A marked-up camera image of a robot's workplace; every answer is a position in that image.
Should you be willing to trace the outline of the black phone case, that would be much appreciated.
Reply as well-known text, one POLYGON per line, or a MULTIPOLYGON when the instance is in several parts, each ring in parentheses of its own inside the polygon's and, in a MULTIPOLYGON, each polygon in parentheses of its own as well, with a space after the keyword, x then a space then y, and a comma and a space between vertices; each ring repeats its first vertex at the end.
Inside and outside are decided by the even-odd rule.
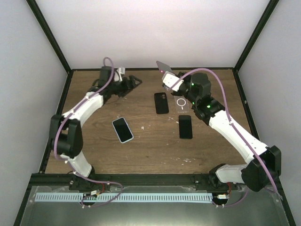
POLYGON ((167 114, 169 113, 168 101, 165 92, 154 94, 156 114, 167 114))

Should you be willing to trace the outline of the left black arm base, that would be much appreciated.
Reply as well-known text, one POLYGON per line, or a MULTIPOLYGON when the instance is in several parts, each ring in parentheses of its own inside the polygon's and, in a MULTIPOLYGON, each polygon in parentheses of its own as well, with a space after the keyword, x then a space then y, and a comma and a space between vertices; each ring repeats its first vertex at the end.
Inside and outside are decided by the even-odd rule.
POLYGON ((70 190, 78 190, 81 192, 89 192, 93 190, 108 191, 109 188, 110 185, 108 184, 90 182, 77 176, 72 176, 69 182, 70 190))

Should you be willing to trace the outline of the clear magsafe phone case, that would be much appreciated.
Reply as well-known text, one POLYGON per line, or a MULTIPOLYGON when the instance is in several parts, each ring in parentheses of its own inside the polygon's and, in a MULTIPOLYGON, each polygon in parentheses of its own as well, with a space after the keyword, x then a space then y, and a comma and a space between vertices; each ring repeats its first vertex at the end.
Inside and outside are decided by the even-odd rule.
POLYGON ((187 99, 183 96, 174 96, 175 107, 178 113, 187 113, 189 111, 189 104, 187 99))

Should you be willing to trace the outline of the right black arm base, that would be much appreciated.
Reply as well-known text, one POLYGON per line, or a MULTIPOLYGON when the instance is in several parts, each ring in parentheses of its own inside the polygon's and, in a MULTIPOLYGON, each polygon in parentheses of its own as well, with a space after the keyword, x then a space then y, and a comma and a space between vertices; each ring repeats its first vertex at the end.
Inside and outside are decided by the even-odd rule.
POLYGON ((236 185, 228 185, 221 182, 217 176, 213 174, 193 174, 193 181, 197 190, 207 191, 226 191, 228 189, 237 190, 236 185))

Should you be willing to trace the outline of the black phone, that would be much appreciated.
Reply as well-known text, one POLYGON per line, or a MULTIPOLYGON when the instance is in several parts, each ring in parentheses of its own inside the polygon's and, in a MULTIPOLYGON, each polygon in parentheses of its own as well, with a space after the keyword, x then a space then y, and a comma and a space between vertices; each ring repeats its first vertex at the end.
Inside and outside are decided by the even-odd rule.
POLYGON ((189 115, 179 115, 179 137, 180 139, 192 139, 192 121, 189 115))

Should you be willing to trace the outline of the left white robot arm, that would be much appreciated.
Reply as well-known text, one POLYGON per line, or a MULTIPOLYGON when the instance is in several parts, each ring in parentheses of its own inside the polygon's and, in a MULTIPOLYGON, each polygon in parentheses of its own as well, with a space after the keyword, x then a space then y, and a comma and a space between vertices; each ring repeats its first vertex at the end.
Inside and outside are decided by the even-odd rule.
POLYGON ((142 80, 130 75, 125 76, 125 68, 103 66, 99 78, 96 79, 85 96, 66 113, 52 116, 50 121, 50 148, 58 160, 69 164, 74 174, 81 175, 79 184, 85 190, 96 185, 92 176, 94 168, 83 154, 82 126, 94 112, 100 109, 111 96, 125 97, 141 85, 142 80))

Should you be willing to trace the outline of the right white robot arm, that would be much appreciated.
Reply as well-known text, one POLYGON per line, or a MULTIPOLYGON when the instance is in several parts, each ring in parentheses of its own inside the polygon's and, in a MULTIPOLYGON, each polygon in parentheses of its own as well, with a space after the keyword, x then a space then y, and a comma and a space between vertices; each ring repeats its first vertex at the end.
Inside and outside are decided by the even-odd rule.
POLYGON ((211 96, 211 82, 206 68, 175 76, 169 85, 174 94, 192 103, 195 115, 221 134, 243 157, 242 165, 222 164, 209 177, 210 186, 221 189, 226 182, 245 184, 258 192, 268 184, 277 193, 276 179, 281 174, 281 151, 268 146, 239 125, 229 113, 227 103, 221 104, 211 96))

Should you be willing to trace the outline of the grey metal front plate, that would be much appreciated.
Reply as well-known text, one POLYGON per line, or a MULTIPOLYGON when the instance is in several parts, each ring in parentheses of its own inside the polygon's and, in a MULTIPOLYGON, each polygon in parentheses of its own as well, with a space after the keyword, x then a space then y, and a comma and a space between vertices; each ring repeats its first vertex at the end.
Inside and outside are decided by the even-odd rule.
MULTIPOLYGON (((281 199, 266 190, 232 191, 224 207, 185 202, 35 202, 36 193, 80 193, 67 187, 31 190, 22 226, 287 226, 281 199)), ((204 193, 192 187, 127 187, 123 193, 204 193)))

